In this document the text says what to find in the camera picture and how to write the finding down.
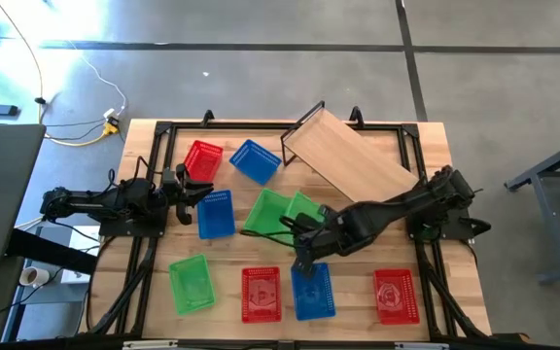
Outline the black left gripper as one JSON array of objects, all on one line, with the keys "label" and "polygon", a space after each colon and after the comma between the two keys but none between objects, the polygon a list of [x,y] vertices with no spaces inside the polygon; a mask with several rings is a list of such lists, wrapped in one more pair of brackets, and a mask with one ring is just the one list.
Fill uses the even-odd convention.
[{"label": "black left gripper", "polygon": [[177,205],[177,219],[182,225],[188,226],[193,221],[188,212],[188,196],[206,196],[213,190],[214,185],[210,182],[187,180],[185,190],[176,182],[162,183],[157,189],[157,195],[162,200],[163,208]]}]

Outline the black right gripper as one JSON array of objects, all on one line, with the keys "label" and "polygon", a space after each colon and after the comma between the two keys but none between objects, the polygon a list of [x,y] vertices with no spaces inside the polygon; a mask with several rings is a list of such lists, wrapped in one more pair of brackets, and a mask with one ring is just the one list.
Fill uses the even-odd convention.
[{"label": "black right gripper", "polygon": [[338,255],[341,251],[337,229],[323,228],[310,231],[294,229],[293,234],[296,250],[294,270],[302,273],[306,278],[314,276],[314,261],[327,256]]}]

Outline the blue plastic basket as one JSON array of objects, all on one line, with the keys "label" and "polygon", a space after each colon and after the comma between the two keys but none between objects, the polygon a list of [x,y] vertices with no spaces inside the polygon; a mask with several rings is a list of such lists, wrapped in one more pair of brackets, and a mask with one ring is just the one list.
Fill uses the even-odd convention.
[{"label": "blue plastic basket", "polygon": [[197,204],[198,236],[215,239],[234,235],[236,224],[230,190],[211,192]]},{"label": "blue plastic basket", "polygon": [[314,274],[307,277],[295,267],[291,269],[292,288],[298,321],[333,317],[335,305],[330,270],[326,263],[313,265]]},{"label": "blue plastic basket", "polygon": [[251,180],[264,186],[276,172],[281,159],[255,141],[247,139],[229,162]]}]

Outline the red plastic basket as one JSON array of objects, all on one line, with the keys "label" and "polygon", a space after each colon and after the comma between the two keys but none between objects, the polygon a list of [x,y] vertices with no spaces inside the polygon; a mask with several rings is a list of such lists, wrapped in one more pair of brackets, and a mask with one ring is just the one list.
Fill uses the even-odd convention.
[{"label": "red plastic basket", "polygon": [[275,323],[282,320],[282,288],[277,266],[243,268],[241,284],[243,323]]},{"label": "red plastic basket", "polygon": [[185,157],[184,164],[192,179],[212,182],[223,160],[224,149],[195,140]]},{"label": "red plastic basket", "polygon": [[377,317],[382,325],[420,323],[409,269],[377,269],[373,272]]}]

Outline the green plastic basket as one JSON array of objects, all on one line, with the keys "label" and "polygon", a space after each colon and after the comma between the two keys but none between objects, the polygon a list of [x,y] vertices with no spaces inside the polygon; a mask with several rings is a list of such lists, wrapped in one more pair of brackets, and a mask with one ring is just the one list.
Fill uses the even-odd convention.
[{"label": "green plastic basket", "polygon": [[280,218],[286,213],[290,202],[291,200],[284,195],[269,189],[263,189],[243,228],[264,235],[278,232],[278,235],[274,235],[274,238],[292,244],[293,238],[290,234],[281,234],[281,231],[288,231],[289,229],[280,222]]},{"label": "green plastic basket", "polygon": [[318,223],[325,221],[325,216],[320,213],[321,204],[312,201],[302,192],[296,192],[289,202],[289,206],[285,210],[284,216],[290,219],[296,219],[298,214],[305,214],[314,219]]},{"label": "green plastic basket", "polygon": [[206,257],[202,254],[172,263],[168,267],[176,312],[188,315],[216,303],[215,290]]}]

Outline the wooden shelf with black legs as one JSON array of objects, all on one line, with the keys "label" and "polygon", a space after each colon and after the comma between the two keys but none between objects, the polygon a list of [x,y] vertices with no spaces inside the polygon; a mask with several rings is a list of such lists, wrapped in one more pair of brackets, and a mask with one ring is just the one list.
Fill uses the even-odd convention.
[{"label": "wooden shelf with black legs", "polygon": [[418,177],[394,161],[362,133],[383,131],[397,139],[400,156],[406,155],[400,123],[366,123],[359,108],[342,121],[319,101],[280,136],[285,165],[300,159],[354,202],[382,201],[411,190]]}]

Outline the white box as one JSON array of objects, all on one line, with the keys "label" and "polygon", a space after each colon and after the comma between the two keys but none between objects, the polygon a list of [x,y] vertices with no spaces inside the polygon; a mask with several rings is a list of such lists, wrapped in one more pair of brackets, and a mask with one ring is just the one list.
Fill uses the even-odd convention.
[{"label": "white box", "polygon": [[[100,248],[99,226],[75,226],[75,229],[69,247],[96,257]],[[88,274],[68,269],[61,271],[60,282],[63,284],[82,284],[88,281]]]}]

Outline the black angled beam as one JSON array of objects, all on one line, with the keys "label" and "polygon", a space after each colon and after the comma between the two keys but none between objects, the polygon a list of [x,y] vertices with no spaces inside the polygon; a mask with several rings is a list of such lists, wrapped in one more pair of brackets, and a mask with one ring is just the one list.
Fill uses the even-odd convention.
[{"label": "black angled beam", "polygon": [[17,228],[12,231],[5,254],[49,263],[83,274],[92,274],[97,264],[96,256]]}]

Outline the white paper cup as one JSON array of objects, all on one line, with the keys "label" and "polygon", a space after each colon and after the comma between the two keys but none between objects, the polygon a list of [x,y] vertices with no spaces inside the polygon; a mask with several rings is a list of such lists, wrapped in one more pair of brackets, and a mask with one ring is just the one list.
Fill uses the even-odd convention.
[{"label": "white paper cup", "polygon": [[26,267],[20,274],[18,282],[23,287],[39,288],[50,280],[50,273],[39,267]]}]

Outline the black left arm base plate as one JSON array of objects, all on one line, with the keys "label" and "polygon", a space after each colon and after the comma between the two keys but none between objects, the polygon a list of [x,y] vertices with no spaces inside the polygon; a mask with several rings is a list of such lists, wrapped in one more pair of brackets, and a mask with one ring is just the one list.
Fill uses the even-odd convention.
[{"label": "black left arm base plate", "polygon": [[164,205],[148,209],[128,204],[116,219],[101,222],[99,234],[106,237],[161,237],[165,232],[167,213],[168,208]]}]

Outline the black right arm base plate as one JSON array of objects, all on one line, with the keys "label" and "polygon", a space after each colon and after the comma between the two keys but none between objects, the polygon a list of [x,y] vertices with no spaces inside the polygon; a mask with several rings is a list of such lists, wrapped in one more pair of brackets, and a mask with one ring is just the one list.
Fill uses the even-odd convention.
[{"label": "black right arm base plate", "polygon": [[460,240],[473,238],[467,208],[436,203],[410,211],[405,216],[407,233],[411,239],[429,243],[440,239]]}]

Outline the black aluminium table frame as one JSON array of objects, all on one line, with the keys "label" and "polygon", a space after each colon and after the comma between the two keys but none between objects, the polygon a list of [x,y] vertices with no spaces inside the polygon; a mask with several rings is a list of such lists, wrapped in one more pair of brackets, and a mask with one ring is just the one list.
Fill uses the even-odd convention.
[{"label": "black aluminium table frame", "polygon": [[[173,163],[183,160],[194,140],[202,140],[225,148],[224,164],[220,166],[214,184],[216,189],[232,191],[233,208],[239,228],[245,223],[250,207],[262,188],[238,172],[228,159],[247,139],[252,139],[281,158],[280,136],[293,125],[291,120],[211,120],[203,127],[202,120],[131,120],[123,148],[119,177],[133,175],[138,156],[150,158],[155,131],[176,124],[159,136],[158,162],[163,164],[169,137],[176,136]],[[399,134],[405,141],[407,164],[417,176],[418,163],[413,136],[418,136],[425,173],[433,176],[442,166],[451,163],[450,151],[441,122],[366,122],[364,129],[355,129],[378,148],[383,157],[402,164]],[[269,187],[282,194],[301,191],[311,199],[341,208],[351,203],[308,165],[295,159],[289,166],[280,164]],[[386,229],[373,245],[343,258],[328,257],[332,278],[336,316],[312,321],[296,319],[291,291],[290,265],[294,254],[288,247],[262,238],[235,234],[219,242],[197,238],[196,214],[193,224],[181,226],[174,210],[169,214],[166,232],[158,240],[153,276],[150,278],[149,298],[142,328],[144,339],[168,339],[188,344],[217,344],[225,340],[234,347],[237,340],[261,343],[272,340],[293,342],[300,348],[341,349],[392,346],[393,342],[425,342],[428,340],[427,313],[418,277],[415,247],[406,233],[404,221],[397,221]],[[133,238],[116,238],[103,250],[89,293],[91,326],[107,312],[123,289]],[[440,245],[448,287],[451,294],[482,332],[490,334],[487,310],[481,291],[478,271],[472,252],[462,243],[444,241]],[[210,268],[215,289],[215,305],[179,316],[169,286],[167,267],[178,260],[204,254]],[[280,268],[282,281],[282,321],[278,323],[244,324],[241,321],[241,269],[250,266]],[[378,268],[408,268],[412,273],[420,323],[416,325],[386,326],[379,323],[373,296],[372,270]]]}]

